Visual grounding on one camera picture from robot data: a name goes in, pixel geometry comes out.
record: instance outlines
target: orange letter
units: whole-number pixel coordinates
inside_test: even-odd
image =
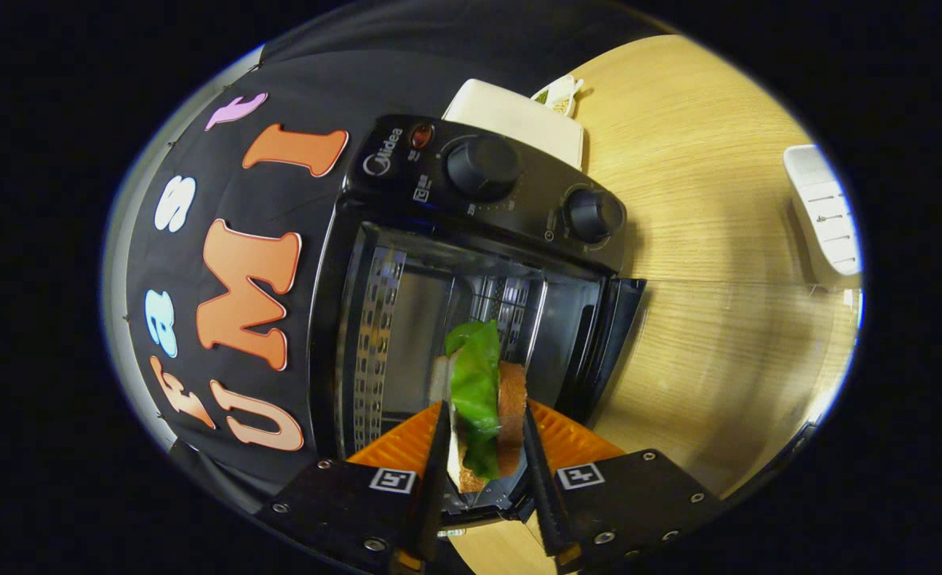
[[[161,372],[161,361],[157,360],[157,357],[152,356],[150,363],[152,363],[154,376],[161,384],[161,390],[165,392],[165,396],[169,398],[172,408],[178,414],[185,411],[187,415],[193,415],[209,428],[215,429],[215,422],[212,422],[211,416],[208,415],[208,411],[205,411],[204,405],[201,405],[200,399],[197,399],[193,392],[183,395],[183,383],[179,383],[179,379],[174,378],[173,375]]]
[[[250,411],[251,414],[263,415],[276,422],[280,428],[276,433],[266,432],[266,430],[245,426],[230,415],[225,421],[229,423],[229,429],[233,431],[236,439],[244,443],[256,443],[283,451],[296,451],[304,446],[304,434],[301,433],[300,426],[296,424],[294,418],[291,418],[287,412],[271,403],[227,391],[222,387],[222,383],[216,382],[215,379],[212,379],[211,388],[215,401],[218,401],[222,409],[226,411],[243,409],[243,411]]]
[[[197,338],[201,346],[215,343],[262,357],[272,369],[285,369],[285,334],[271,328],[255,334],[255,327],[285,317],[285,308],[261,291],[251,278],[267,281],[277,294],[291,290],[300,262],[300,234],[272,237],[233,232],[225,220],[212,222],[205,239],[205,264],[227,291],[197,306]]]
[[[244,168],[258,161],[281,161],[284,164],[303,166],[315,178],[321,178],[332,170],[350,134],[343,130],[318,135],[282,131],[282,124],[272,124],[255,139],[244,154]]]

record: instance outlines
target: midea logo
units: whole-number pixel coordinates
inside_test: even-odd
[[[365,173],[371,176],[380,176],[389,171],[389,168],[393,165],[393,149],[396,147],[396,142],[400,141],[400,136],[402,135],[403,130],[393,128],[393,133],[389,135],[389,139],[382,141],[382,147],[380,147],[379,152],[365,157]]]

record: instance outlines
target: oven control panel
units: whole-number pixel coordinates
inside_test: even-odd
[[[506,136],[453,121],[383,116],[343,194],[383,210],[468,219],[619,272],[626,208],[576,168]]]

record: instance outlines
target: sandwich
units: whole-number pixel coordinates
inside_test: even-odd
[[[457,491],[473,494],[511,476],[524,445],[527,380],[523,365],[499,360],[495,321],[470,321],[446,335],[446,355],[435,358],[433,388],[449,398],[447,472]]]

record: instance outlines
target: orange letter m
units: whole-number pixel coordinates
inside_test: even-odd
[[[254,280],[271,284],[280,295],[291,290],[300,262],[300,234],[287,233],[278,240],[250,236],[234,232],[218,219],[208,229],[204,258],[229,291],[197,306],[201,346],[212,349],[219,343],[262,357],[277,371],[285,369],[287,347],[282,330],[271,328],[267,334],[257,334],[248,328],[285,317],[285,308]]]

